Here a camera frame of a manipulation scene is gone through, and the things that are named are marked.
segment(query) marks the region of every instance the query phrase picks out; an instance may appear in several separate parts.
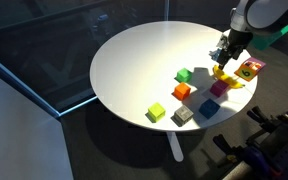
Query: purple block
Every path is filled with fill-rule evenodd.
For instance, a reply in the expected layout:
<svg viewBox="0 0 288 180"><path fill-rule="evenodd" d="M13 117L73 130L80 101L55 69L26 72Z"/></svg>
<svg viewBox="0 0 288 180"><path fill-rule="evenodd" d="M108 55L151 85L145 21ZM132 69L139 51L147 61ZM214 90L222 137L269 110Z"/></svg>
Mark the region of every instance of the purple block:
<svg viewBox="0 0 288 180"><path fill-rule="evenodd" d="M224 81L217 80L211 87L210 91L217 97L221 97L229 89L229 85Z"/></svg>

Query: green object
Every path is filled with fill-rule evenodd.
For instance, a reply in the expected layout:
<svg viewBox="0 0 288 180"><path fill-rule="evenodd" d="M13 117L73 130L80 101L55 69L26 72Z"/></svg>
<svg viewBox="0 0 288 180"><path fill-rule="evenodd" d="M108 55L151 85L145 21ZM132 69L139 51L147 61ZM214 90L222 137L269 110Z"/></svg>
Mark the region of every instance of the green object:
<svg viewBox="0 0 288 180"><path fill-rule="evenodd" d="M258 50L264 50L288 32L288 25L282 30L268 36L254 35L250 44Z"/></svg>
<svg viewBox="0 0 288 180"><path fill-rule="evenodd" d="M177 72L176 80L179 82L188 82L191 79L191 77L192 73L186 68L183 68Z"/></svg>
<svg viewBox="0 0 288 180"><path fill-rule="evenodd" d="M157 122L165 116L165 109L159 103L155 103L148 108L148 114L154 122Z"/></svg>

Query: toy block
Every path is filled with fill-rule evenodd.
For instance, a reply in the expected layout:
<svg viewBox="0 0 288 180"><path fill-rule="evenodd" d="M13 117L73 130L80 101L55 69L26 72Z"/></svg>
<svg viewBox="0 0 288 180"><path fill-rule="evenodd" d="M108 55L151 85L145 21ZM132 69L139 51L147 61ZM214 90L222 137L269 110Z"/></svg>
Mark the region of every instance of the toy block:
<svg viewBox="0 0 288 180"><path fill-rule="evenodd" d="M178 82L188 82L191 78L192 78L192 73L186 68L183 68L177 72L175 79Z"/></svg>
<svg viewBox="0 0 288 180"><path fill-rule="evenodd" d="M253 57L244 61L234 73L246 81L251 81L266 64Z"/></svg>
<svg viewBox="0 0 288 180"><path fill-rule="evenodd" d="M220 105L214 102L212 99L206 100L198 110L207 119L211 118L218 110Z"/></svg>
<svg viewBox="0 0 288 180"><path fill-rule="evenodd" d="M191 88L187 86L184 82L181 82L178 86L175 87L174 96L181 101L190 94L190 91Z"/></svg>
<svg viewBox="0 0 288 180"><path fill-rule="evenodd" d="M148 114L154 122L157 122L165 116L165 109L159 103L155 103L148 108Z"/></svg>
<svg viewBox="0 0 288 180"><path fill-rule="evenodd" d="M176 121L175 124L178 126L183 126L192 118L193 112L188 107L183 105L175 111L173 120Z"/></svg>
<svg viewBox="0 0 288 180"><path fill-rule="evenodd" d="M221 97L230 88L230 85L222 80L217 80L211 87L210 92L217 97Z"/></svg>

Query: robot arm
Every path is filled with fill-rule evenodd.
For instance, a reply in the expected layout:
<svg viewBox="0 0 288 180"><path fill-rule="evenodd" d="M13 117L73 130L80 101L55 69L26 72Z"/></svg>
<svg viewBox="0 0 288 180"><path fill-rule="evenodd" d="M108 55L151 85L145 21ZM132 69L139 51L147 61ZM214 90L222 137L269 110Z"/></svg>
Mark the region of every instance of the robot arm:
<svg viewBox="0 0 288 180"><path fill-rule="evenodd" d="M231 58L238 59L253 34L268 35L288 25L288 0L241 0L231 12L229 35L221 37L217 58L223 69Z"/></svg>

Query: round white table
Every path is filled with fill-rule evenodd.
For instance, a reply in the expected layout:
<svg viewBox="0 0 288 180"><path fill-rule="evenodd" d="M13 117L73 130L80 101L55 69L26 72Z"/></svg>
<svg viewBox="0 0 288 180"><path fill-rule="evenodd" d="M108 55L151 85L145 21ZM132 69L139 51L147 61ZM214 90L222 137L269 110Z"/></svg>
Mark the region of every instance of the round white table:
<svg viewBox="0 0 288 180"><path fill-rule="evenodd" d="M230 89L221 97L210 93L216 81L212 68L217 62L210 51L222 32L213 28L178 21L162 21L142 24L127 29L109 39L96 53L90 68L91 85L98 99L112 113L137 126L165 131L177 161L183 160L175 132L208 128L223 122L239 112L252 98L257 77L240 89ZM225 73L234 71L250 55L244 51L238 60L230 60ZM190 95L179 101L172 93L179 84L177 72L186 68L192 72L187 83ZM198 109L207 99L220 105L218 112L206 119ZM156 123L147 117L148 108L160 103L165 116ZM171 117L182 105L193 111L193 119L178 127Z"/></svg>

